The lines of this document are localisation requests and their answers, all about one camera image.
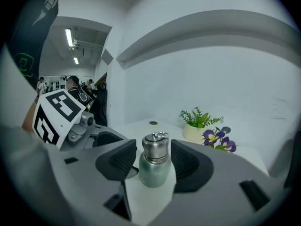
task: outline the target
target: fluorescent light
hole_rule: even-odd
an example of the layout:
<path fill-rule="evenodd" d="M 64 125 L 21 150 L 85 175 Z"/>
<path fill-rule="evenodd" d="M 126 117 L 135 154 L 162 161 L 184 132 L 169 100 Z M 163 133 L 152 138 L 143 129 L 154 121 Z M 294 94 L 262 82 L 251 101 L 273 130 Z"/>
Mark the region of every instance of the fluorescent light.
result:
<path fill-rule="evenodd" d="M 79 60 L 77 58 L 74 58 L 74 62 L 78 65 L 79 64 Z"/>
<path fill-rule="evenodd" d="M 70 29 L 66 29 L 66 36 L 67 36 L 69 46 L 73 47 L 73 42 L 72 42 L 71 30 Z"/>

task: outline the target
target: potted plant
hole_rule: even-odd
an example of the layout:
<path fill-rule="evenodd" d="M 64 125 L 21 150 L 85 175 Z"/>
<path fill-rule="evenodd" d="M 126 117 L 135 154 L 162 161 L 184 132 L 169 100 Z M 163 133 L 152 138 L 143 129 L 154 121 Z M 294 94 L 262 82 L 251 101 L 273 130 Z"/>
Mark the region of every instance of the potted plant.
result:
<path fill-rule="evenodd" d="M 202 114 L 198 107 L 192 110 L 192 114 L 181 111 L 181 117 L 186 125 L 183 129 L 183 136 L 189 141 L 202 141 L 207 126 L 218 123 L 221 118 L 211 118 L 209 113 Z"/>
<path fill-rule="evenodd" d="M 203 133 L 204 143 L 203 145 L 210 146 L 212 148 L 226 151 L 226 152 L 235 152 L 236 151 L 236 143 L 234 141 L 230 141 L 229 137 L 226 137 L 226 134 L 231 132 L 229 127 L 223 127 L 221 130 L 215 127 L 216 130 L 206 130 Z"/>

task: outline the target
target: green glass bottle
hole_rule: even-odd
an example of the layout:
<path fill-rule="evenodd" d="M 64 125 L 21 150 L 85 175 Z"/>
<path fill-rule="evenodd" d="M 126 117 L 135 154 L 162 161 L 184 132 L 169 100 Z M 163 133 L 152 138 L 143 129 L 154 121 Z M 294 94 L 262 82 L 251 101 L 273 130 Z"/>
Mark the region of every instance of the green glass bottle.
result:
<path fill-rule="evenodd" d="M 171 167 L 168 137 L 166 132 L 158 132 L 142 140 L 144 152 L 139 158 L 139 179 L 147 187 L 159 187 L 167 179 Z"/>

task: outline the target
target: flower pot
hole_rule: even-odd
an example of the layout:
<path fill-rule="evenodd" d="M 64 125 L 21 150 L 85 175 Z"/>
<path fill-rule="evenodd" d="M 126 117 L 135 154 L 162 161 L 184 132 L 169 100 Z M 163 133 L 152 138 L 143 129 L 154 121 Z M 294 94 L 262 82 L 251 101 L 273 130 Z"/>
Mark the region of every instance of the flower pot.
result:
<path fill-rule="evenodd" d="M 186 124 L 183 129 L 183 136 L 189 141 L 202 141 L 203 133 L 207 128 L 197 128 Z"/>

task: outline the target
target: silver metal lid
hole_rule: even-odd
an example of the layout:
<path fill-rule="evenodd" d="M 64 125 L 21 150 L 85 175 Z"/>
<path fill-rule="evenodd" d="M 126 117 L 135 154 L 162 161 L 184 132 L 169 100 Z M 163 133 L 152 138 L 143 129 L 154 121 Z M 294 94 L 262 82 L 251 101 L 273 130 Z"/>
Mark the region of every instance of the silver metal lid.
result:
<path fill-rule="evenodd" d="M 161 158 L 168 154 L 169 134 L 157 132 L 149 134 L 142 139 L 145 156 L 149 158 Z"/>

